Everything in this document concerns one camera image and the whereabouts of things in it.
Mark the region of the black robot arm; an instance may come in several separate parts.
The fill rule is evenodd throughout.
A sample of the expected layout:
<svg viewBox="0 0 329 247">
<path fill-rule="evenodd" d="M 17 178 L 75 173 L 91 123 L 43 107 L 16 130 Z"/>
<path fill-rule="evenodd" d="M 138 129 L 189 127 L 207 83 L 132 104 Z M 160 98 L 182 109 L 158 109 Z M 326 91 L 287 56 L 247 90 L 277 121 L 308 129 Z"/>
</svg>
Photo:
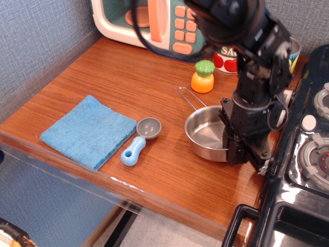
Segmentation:
<svg viewBox="0 0 329 247">
<path fill-rule="evenodd" d="M 237 87 L 222 99 L 223 146 L 234 166 L 251 162 L 265 172 L 271 159 L 268 136 L 287 122 L 283 92 L 292 78 L 290 34 L 264 1 L 186 1 L 206 41 L 237 53 Z"/>
</svg>

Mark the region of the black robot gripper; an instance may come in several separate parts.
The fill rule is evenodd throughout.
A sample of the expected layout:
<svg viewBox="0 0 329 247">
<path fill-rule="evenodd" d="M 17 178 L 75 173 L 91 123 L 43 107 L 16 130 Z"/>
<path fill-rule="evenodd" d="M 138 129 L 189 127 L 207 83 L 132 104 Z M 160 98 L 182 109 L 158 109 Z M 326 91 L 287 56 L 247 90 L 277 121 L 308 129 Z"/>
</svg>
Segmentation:
<svg viewBox="0 0 329 247">
<path fill-rule="evenodd" d="M 237 103 L 234 99 L 223 98 L 220 119 L 225 124 L 223 148 L 228 149 L 229 166 L 250 161 L 258 171 L 265 160 L 271 158 L 268 136 L 280 131 L 287 123 L 287 105 L 283 97 L 270 99 L 265 105 Z M 282 110 L 286 111 L 283 124 L 276 128 Z"/>
</svg>

